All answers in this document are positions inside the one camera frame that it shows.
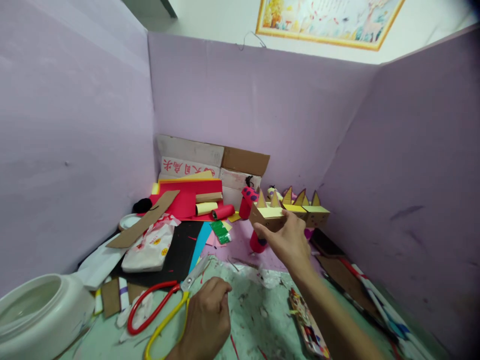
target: lavender wall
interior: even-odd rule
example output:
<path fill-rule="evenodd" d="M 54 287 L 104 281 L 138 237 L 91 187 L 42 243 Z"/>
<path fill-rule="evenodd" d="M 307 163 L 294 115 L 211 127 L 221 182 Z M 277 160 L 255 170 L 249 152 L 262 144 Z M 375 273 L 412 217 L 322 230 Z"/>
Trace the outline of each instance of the lavender wall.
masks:
<path fill-rule="evenodd" d="M 0 296 L 73 269 L 155 179 L 147 32 L 123 3 L 3 1 Z"/>
<path fill-rule="evenodd" d="M 479 35 L 385 65 L 320 189 L 332 238 L 460 359 L 480 303 Z"/>
<path fill-rule="evenodd" d="M 325 174 L 376 65 L 149 32 L 157 131 L 270 154 L 263 186 Z"/>

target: painting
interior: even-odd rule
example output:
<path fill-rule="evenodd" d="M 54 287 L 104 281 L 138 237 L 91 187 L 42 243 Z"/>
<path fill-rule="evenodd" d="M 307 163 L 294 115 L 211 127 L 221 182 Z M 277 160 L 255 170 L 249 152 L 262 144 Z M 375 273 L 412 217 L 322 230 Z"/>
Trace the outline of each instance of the painting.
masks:
<path fill-rule="evenodd" d="M 261 0 L 256 33 L 378 51 L 405 0 Z"/>

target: yellow scissors handle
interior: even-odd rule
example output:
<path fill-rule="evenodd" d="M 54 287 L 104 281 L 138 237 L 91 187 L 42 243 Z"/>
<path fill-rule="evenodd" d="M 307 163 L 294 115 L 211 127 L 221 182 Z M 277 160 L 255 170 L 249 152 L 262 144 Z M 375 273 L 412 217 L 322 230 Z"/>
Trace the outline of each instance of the yellow scissors handle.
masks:
<path fill-rule="evenodd" d="M 146 345 L 146 348 L 145 348 L 145 357 L 144 357 L 145 360 L 152 360 L 152 357 L 150 356 L 150 348 L 152 347 L 152 344 L 154 343 L 157 336 L 159 336 L 159 334 L 165 328 L 165 326 L 167 326 L 170 320 L 174 318 L 174 316 L 179 312 L 180 308 L 186 303 L 185 324 L 183 325 L 183 330 L 181 331 L 180 339 L 178 339 L 178 341 L 182 339 L 185 332 L 185 326 L 187 325 L 187 315 L 189 312 L 189 304 L 190 304 L 189 294 L 190 293 L 188 291 L 183 293 L 183 296 L 181 297 L 181 301 L 178 303 L 178 305 L 175 306 L 175 308 L 171 311 L 171 313 L 169 313 L 168 316 L 165 319 L 163 319 L 161 324 L 155 329 L 155 332 L 150 337 L 150 340 L 148 340 L 148 344 Z"/>

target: red scissors handle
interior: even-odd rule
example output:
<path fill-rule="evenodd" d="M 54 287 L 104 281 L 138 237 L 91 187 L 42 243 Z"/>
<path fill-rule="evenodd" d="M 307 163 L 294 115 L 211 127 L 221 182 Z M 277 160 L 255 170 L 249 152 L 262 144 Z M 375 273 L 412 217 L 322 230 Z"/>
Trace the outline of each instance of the red scissors handle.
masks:
<path fill-rule="evenodd" d="M 145 299 L 145 297 L 150 294 L 151 292 L 154 292 L 155 290 L 158 289 L 163 289 L 163 288 L 169 288 L 172 287 L 172 289 L 168 292 L 168 294 L 165 296 L 165 298 L 161 301 L 160 305 L 155 309 L 155 311 L 150 315 L 150 317 L 145 320 L 145 322 L 140 325 L 137 329 L 134 329 L 132 327 L 132 321 L 134 320 L 134 315 L 135 312 L 137 311 L 137 308 L 139 305 L 142 303 L 142 300 Z M 151 324 L 151 322 L 157 317 L 159 312 L 162 310 L 164 305 L 167 303 L 167 301 L 170 299 L 172 294 L 176 293 L 178 290 L 180 290 L 180 284 L 177 281 L 167 281 L 167 282 L 162 282 L 157 285 L 152 286 L 149 288 L 147 291 L 145 291 L 138 301 L 133 305 L 133 308 L 130 311 L 130 315 L 128 316 L 128 322 L 126 323 L 126 328 L 128 329 L 128 332 L 132 335 L 137 335 L 140 334 L 143 330 L 147 328 Z"/>

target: white plastic container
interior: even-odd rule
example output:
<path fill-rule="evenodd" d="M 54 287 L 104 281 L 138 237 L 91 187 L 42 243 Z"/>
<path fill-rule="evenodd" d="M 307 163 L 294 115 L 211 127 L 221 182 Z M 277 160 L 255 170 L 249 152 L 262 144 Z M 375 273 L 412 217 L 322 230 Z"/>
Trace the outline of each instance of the white plastic container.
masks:
<path fill-rule="evenodd" d="M 0 299 L 0 359 L 53 359 L 77 338 L 94 307 L 74 274 L 24 283 Z"/>

